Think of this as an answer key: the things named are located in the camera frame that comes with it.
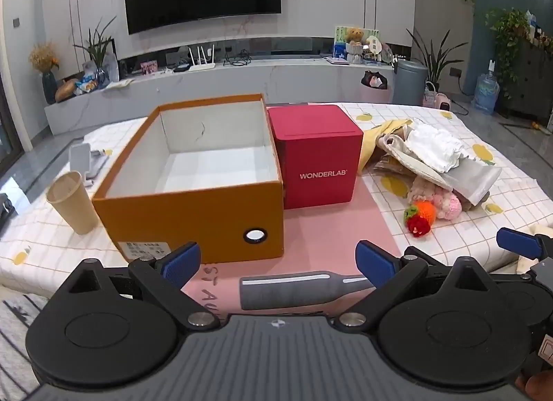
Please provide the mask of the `person's right hand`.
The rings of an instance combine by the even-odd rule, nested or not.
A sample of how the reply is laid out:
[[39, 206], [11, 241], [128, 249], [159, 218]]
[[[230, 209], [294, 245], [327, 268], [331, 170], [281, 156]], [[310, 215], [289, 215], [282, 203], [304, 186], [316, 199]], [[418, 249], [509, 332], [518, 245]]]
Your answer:
[[553, 401], [553, 371], [544, 371], [531, 377], [519, 376], [516, 387], [534, 401]]

